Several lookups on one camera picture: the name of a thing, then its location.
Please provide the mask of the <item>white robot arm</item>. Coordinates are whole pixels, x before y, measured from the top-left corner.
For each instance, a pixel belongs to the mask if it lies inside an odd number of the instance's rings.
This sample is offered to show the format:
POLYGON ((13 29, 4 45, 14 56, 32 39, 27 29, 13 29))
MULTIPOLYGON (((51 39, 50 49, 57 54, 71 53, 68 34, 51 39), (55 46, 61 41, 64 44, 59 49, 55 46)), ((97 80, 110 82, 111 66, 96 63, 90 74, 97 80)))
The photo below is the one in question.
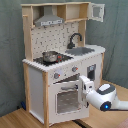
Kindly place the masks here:
POLYGON ((116 88, 111 84, 103 84, 95 89, 94 82, 82 75, 79 77, 78 101, 86 105, 90 103, 100 111, 128 111, 128 101, 120 101, 116 88))

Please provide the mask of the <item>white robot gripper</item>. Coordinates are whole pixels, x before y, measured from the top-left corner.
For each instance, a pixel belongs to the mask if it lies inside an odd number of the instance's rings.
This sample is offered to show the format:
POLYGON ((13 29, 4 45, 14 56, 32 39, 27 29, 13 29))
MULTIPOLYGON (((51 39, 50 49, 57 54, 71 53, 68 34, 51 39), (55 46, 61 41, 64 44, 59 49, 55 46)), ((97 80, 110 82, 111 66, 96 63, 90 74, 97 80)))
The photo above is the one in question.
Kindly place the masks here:
POLYGON ((86 95, 94 89, 94 82, 86 76, 82 75, 79 77, 78 84, 78 99, 83 100, 86 95))

